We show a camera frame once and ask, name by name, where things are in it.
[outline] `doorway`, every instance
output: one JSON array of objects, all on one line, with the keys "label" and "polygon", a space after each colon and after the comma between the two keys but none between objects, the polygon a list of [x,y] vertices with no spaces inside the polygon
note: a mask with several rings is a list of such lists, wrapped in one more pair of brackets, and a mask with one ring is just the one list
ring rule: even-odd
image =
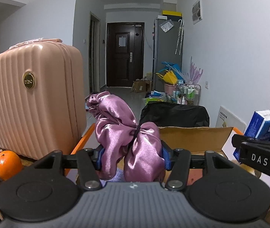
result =
[{"label": "doorway", "polygon": [[132,87],[144,72],[143,22],[108,23],[106,82],[108,87]]},{"label": "doorway", "polygon": [[88,42],[88,69],[90,93],[99,92],[99,44],[100,20],[90,13],[90,30]]}]

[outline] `black plastic bag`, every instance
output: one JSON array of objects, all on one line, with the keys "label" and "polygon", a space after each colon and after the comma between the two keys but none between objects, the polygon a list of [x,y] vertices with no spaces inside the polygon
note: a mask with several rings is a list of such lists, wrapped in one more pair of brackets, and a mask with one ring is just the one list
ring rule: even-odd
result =
[{"label": "black plastic bag", "polygon": [[139,124],[154,122],[157,127],[209,127],[205,107],[168,102],[149,102],[141,111]]}]

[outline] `scrunchie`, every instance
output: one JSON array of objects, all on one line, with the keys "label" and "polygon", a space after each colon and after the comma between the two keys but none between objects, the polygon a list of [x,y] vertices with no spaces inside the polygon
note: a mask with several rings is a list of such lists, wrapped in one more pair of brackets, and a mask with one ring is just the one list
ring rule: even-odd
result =
[{"label": "scrunchie", "polygon": [[99,178],[109,180],[116,174],[117,163],[124,157],[124,177],[127,182],[162,181],[165,175],[164,159],[158,127],[153,122],[137,130],[136,118],[128,105],[119,97],[102,92],[87,100],[89,112],[97,119],[96,138],[104,147]]}]

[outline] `suitcase logo badge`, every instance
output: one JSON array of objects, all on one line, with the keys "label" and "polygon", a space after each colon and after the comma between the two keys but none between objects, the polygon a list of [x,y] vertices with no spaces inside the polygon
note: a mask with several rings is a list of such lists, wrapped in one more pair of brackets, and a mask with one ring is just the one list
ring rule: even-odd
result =
[{"label": "suitcase logo badge", "polygon": [[35,86],[35,77],[33,73],[27,72],[23,76],[23,83],[27,89],[32,89]]}]

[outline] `refrigerator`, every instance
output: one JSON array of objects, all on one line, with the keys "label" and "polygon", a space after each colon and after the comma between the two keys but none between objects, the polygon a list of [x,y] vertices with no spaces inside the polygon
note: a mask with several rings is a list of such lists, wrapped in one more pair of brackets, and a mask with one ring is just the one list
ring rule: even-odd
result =
[{"label": "refrigerator", "polygon": [[159,70],[165,68],[165,65],[163,65],[162,62],[176,63],[180,66],[180,69],[182,69],[183,48],[181,54],[179,55],[179,46],[177,54],[175,54],[180,22],[173,21],[174,26],[169,31],[164,32],[160,28],[160,24],[165,21],[166,20],[158,18],[154,21],[154,57],[152,82],[153,90],[159,92],[164,92],[164,84],[159,79],[159,77],[156,76],[156,73]]}]

